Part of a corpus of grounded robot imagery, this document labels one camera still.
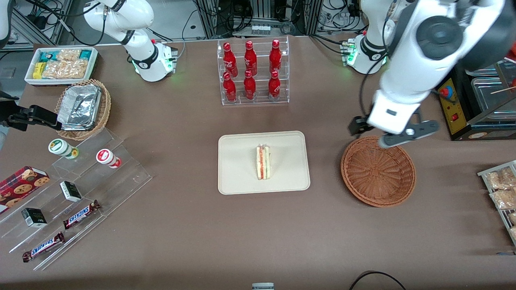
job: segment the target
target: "brown tablecloth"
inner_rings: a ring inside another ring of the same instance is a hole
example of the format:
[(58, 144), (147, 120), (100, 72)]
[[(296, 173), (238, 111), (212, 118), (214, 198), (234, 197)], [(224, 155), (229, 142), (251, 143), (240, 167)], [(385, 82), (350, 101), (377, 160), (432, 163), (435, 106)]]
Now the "brown tablecloth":
[[(250, 289), (270, 281), (278, 290), (347, 289), (360, 273), (381, 270), (407, 289), (514, 289), (516, 257), (494, 255), (510, 240), (476, 172), (516, 159), (516, 142), (451, 142), (430, 96), (423, 114), (441, 130), (403, 146), (417, 169), (413, 195), (393, 208), (367, 206), (338, 166), (353, 140), (347, 125), (360, 112), (362, 75), (308, 37), (290, 42), (291, 102), (258, 108), (221, 106), (216, 41), (187, 43), (178, 72), (157, 83), (134, 72), (122, 46), (99, 46), (94, 77), (112, 97), (107, 127), (155, 177), (44, 271), (0, 240), (0, 288)], [(367, 99), (379, 75), (368, 80)], [(21, 103), (53, 109), (62, 90), (27, 85)], [(219, 137), (290, 130), (306, 136), (308, 190), (218, 192)], [(39, 126), (11, 130), (0, 179), (24, 165), (47, 168), (57, 159), (46, 149), (55, 137)]]

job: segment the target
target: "snickers bar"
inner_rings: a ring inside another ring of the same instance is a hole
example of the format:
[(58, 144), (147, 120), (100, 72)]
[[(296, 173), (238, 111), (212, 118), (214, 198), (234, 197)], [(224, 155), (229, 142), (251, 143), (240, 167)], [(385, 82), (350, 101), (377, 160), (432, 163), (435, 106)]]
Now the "snickers bar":
[(59, 232), (55, 237), (42, 243), (37, 248), (32, 249), (32, 251), (27, 251), (27, 252), (23, 253), (23, 256), (22, 256), (23, 262), (27, 263), (30, 260), (34, 259), (37, 255), (50, 250), (55, 245), (64, 244), (64, 243), (65, 243), (65, 236), (63, 235), (62, 232)]
[(63, 222), (64, 229), (67, 230), (74, 226), (75, 224), (79, 223), (81, 220), (83, 220), (85, 217), (89, 216), (91, 213), (97, 210), (97, 208), (100, 207), (99, 202), (95, 199), (92, 203), (88, 204), (85, 208), (83, 208), (80, 212), (73, 215), (71, 218), (65, 220)]

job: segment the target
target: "small black box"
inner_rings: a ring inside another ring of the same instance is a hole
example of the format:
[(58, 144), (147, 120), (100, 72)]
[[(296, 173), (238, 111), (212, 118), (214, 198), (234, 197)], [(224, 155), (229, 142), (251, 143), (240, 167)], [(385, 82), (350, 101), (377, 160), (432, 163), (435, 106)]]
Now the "small black box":
[(29, 227), (42, 228), (46, 226), (46, 220), (41, 210), (26, 207), (22, 210), (22, 216)]
[(79, 202), (81, 200), (81, 196), (77, 186), (69, 181), (63, 181), (59, 184), (61, 186), (61, 191), (64, 194), (64, 198), (69, 201)]

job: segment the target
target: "red cookie box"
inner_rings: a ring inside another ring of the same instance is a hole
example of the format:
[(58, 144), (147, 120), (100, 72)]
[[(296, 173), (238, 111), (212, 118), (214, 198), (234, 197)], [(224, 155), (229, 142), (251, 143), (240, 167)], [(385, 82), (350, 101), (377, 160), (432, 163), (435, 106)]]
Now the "red cookie box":
[(25, 166), (0, 182), (0, 214), (49, 181), (46, 172)]

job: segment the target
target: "acrylic bottle rack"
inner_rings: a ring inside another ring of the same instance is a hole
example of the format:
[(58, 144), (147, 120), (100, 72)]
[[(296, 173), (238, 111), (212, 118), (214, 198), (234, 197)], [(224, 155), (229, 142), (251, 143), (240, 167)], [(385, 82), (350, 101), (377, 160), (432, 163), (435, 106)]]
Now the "acrylic bottle rack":
[[(281, 69), (279, 71), (279, 80), (281, 82), (279, 99), (275, 102), (269, 100), (269, 54), (272, 49), (272, 41), (278, 39), (280, 41), (281, 50)], [(290, 66), (289, 66), (289, 43), (288, 37), (276, 37), (276, 38), (252, 38), (253, 48), (256, 52), (258, 62), (258, 73), (254, 76), (256, 81), (256, 98), (250, 101), (245, 96), (244, 90), (244, 72), (246, 71), (246, 65), (244, 62), (244, 55), (246, 53), (245, 42), (248, 39), (226, 39), (219, 40), (217, 43), (217, 63), (219, 67), (219, 82), (220, 82), (220, 95), (223, 105), (253, 105), (253, 104), (284, 104), (290, 100), (289, 90), (289, 79), (290, 79)], [(222, 83), (224, 79), (222, 74), (225, 72), (224, 67), (224, 50), (222, 45), (225, 42), (231, 44), (231, 50), (236, 57), (236, 66), (238, 68), (238, 75), (233, 78), (236, 86), (236, 102), (230, 103), (225, 97), (224, 87)]]

